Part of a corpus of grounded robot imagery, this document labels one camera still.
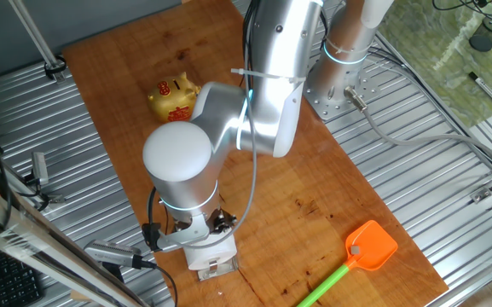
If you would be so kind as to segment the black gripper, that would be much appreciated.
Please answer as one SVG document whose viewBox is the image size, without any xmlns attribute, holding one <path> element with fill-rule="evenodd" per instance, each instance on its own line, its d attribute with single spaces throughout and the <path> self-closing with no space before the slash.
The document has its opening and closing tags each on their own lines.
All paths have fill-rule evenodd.
<svg viewBox="0 0 492 307">
<path fill-rule="evenodd" d="M 211 227 L 220 227 L 222 233 L 230 231 L 238 222 L 235 215 L 229 215 L 224 209 L 216 209 L 209 219 Z"/>
</svg>

